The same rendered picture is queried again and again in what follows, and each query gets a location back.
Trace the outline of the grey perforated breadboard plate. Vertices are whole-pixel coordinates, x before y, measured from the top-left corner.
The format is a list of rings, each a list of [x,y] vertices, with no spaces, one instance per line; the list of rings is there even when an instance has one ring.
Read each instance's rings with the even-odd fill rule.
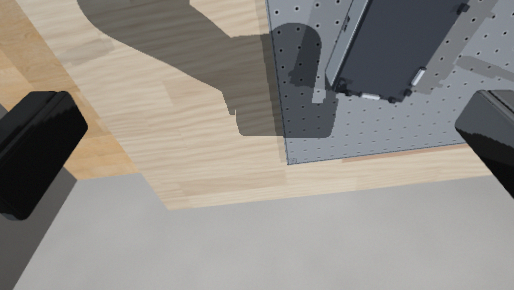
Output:
[[[332,91],[325,69],[352,0],[265,0],[287,165],[467,144],[478,90],[514,91],[514,0],[470,0],[402,103]]]

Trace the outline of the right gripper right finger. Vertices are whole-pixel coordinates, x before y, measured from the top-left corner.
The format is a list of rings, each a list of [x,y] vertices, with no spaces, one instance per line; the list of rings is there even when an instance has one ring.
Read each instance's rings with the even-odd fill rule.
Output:
[[[454,126],[514,199],[514,91],[476,91]]]

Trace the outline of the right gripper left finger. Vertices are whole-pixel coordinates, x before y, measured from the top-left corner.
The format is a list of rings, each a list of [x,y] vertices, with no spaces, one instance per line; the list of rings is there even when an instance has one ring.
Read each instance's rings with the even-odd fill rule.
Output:
[[[32,91],[0,119],[0,214],[27,219],[88,124],[67,91]]]

